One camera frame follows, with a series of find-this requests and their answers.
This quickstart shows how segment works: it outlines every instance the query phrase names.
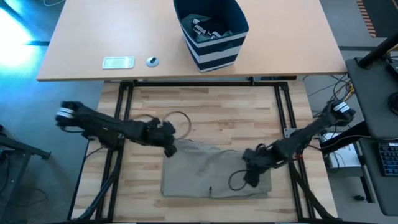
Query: keyboard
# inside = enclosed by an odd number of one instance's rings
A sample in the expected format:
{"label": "keyboard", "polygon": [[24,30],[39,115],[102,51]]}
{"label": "keyboard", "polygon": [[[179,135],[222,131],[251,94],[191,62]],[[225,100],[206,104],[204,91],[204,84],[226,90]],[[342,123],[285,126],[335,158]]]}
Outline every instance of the keyboard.
{"label": "keyboard", "polygon": [[378,149],[382,175],[398,177],[398,143],[379,143]]}

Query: table frame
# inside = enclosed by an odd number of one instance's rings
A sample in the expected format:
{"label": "table frame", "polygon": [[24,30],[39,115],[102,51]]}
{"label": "table frame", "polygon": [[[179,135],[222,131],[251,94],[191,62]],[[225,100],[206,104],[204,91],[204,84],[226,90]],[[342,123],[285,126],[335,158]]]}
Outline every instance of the table frame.
{"label": "table frame", "polygon": [[[275,90],[275,97],[277,101],[277,107],[278,107],[278,113],[279,113],[279,119],[280,119],[280,127],[282,130],[282,133],[284,132],[285,128],[287,127],[287,122],[284,114],[284,107],[282,104],[282,97],[280,94],[280,91],[282,90],[285,95],[285,100],[287,103],[287,111],[288,111],[288,116],[289,116],[289,121],[290,121],[290,128],[297,128],[296,122],[295,122],[295,116],[294,116],[294,111],[293,111],[293,105],[292,105],[292,100],[290,98],[290,93],[289,93],[289,86],[287,82],[255,82],[254,80],[249,80],[246,82],[147,82],[147,81],[137,81],[133,80],[131,82],[121,82],[119,86],[119,95],[116,103],[116,109],[115,109],[115,118],[119,118],[119,114],[121,111],[122,107],[122,100],[123,100],[123,94],[126,90],[127,92],[127,102],[126,102],[126,111],[124,113],[124,120],[129,119],[129,112],[131,109],[131,101],[132,101],[132,94],[134,91],[135,87],[176,87],[176,86],[269,86],[269,87],[274,87]],[[118,182],[119,182],[119,175],[120,175],[120,167],[122,163],[122,158],[123,158],[123,150],[124,150],[124,142],[125,139],[122,139],[121,142],[121,147],[118,150],[118,155],[116,158],[116,162],[114,165],[114,170],[113,173],[115,172],[116,175],[109,175],[111,172],[111,163],[112,163],[112,157],[113,157],[113,152],[114,150],[109,150],[107,155],[106,155],[106,161],[104,165],[104,172],[103,172],[103,179],[101,183],[101,189],[107,184],[109,184],[109,180],[111,181],[111,184],[113,184],[112,190],[111,190],[111,196],[109,200],[109,210],[108,210],[108,215],[106,218],[103,218],[103,208],[104,208],[104,196],[106,193],[102,192],[102,195],[100,198],[98,198],[97,195],[95,200],[100,200],[97,208],[96,208],[96,215],[95,219],[93,220],[71,220],[72,217],[72,211],[73,211],[73,206],[75,204],[77,192],[78,192],[78,186],[80,183],[80,178],[81,174],[83,172],[83,167],[84,163],[81,167],[80,175],[79,175],[79,180],[76,185],[75,189],[75,194],[73,196],[73,200],[70,206],[70,211],[67,220],[63,223],[112,223],[113,222],[113,217],[114,217],[114,208],[115,208],[115,203],[116,203],[116,196],[118,193]],[[297,172],[295,165],[293,163],[288,164],[289,167],[289,174],[290,174],[290,183],[292,185],[292,191],[293,191],[293,198],[294,198],[294,204],[295,204],[295,210],[297,214],[298,221],[310,221],[310,220],[315,220],[315,210],[314,206],[312,205],[310,199],[305,195],[305,201],[306,205],[308,208],[308,218],[304,218],[303,216],[303,210],[302,210],[302,203],[300,199],[300,193],[299,193],[299,188],[297,187],[297,182],[294,179],[294,172]],[[305,170],[305,163],[303,158],[301,157],[298,160],[298,167],[299,167],[299,172],[300,175],[305,182],[305,184],[308,186],[308,177],[307,177],[307,172]]]}

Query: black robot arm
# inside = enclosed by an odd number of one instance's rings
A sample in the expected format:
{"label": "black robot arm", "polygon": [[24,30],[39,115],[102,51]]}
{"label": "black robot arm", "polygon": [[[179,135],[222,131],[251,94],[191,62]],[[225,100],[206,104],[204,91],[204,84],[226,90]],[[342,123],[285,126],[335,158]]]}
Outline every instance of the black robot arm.
{"label": "black robot arm", "polygon": [[243,154],[247,169],[244,181],[257,187],[260,174],[292,161],[294,154],[303,153],[314,135],[331,126],[346,126],[354,119],[354,115],[355,110],[344,101],[331,100],[313,123],[296,130],[289,138],[278,140],[267,147],[261,144],[256,150],[246,149]]}
{"label": "black robot arm", "polygon": [[167,157],[173,156],[177,151],[174,146],[174,127],[159,118],[152,118],[148,122],[121,121],[90,109],[83,103],[64,101],[55,120],[62,129],[79,127],[85,138],[98,137],[107,148],[117,147],[118,140],[125,137],[144,146],[163,147]]}

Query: wooden table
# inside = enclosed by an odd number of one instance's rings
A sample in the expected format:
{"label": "wooden table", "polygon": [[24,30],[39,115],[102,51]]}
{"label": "wooden table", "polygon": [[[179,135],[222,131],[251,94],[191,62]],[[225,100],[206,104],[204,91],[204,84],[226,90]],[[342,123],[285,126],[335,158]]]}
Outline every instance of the wooden table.
{"label": "wooden table", "polygon": [[[98,111],[114,114],[118,88],[118,83],[104,84]],[[297,126],[305,127],[312,122],[312,114],[304,84],[289,82],[289,88]],[[270,144],[282,138],[273,87],[134,89],[131,119],[140,114],[162,117],[175,110],[185,112],[193,122],[189,139],[215,144],[222,149],[245,150],[260,142]],[[185,132],[185,119],[176,116],[169,120],[177,128],[177,135]],[[90,143],[88,153],[97,149],[98,144]],[[85,162],[72,217],[81,215],[98,193],[105,157],[106,150],[103,150]],[[321,152],[308,148],[304,158],[311,190],[321,204],[336,215]],[[267,199],[163,198],[160,193],[163,159],[161,148],[126,143],[114,222],[297,221],[287,166],[272,170],[272,191]]]}
{"label": "wooden table", "polygon": [[[68,0],[37,76],[44,80],[249,77],[346,73],[319,0],[238,0],[249,34],[233,66],[200,73],[171,0]],[[103,70],[105,57],[133,69]],[[157,57],[159,66],[146,60]]]}

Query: storage bin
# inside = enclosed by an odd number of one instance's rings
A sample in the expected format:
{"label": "storage bin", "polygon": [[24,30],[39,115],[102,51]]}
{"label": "storage bin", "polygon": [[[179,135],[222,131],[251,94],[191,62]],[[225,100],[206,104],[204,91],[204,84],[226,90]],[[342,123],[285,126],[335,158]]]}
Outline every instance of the storage bin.
{"label": "storage bin", "polygon": [[[183,37],[199,71],[208,72],[235,62],[249,32],[248,22],[235,0],[174,0],[174,7]],[[232,34],[216,39],[197,40],[193,29],[187,29],[182,22],[191,14],[220,21]]]}

